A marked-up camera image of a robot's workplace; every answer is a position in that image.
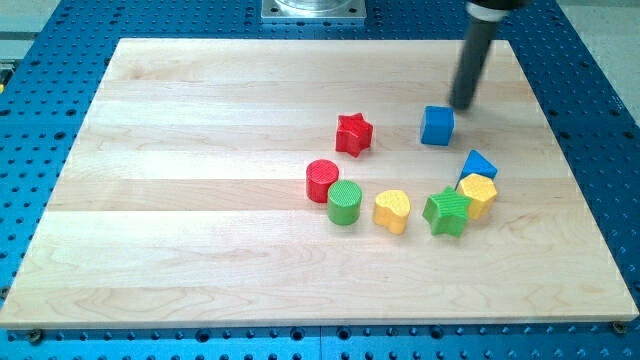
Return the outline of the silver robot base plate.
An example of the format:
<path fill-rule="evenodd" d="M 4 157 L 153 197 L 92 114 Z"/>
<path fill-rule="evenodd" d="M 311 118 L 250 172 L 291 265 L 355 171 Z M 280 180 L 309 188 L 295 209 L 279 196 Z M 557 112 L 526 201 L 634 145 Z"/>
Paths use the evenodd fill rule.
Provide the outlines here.
<path fill-rule="evenodd" d="M 365 0 L 262 0 L 261 19 L 267 23 L 363 23 Z"/>

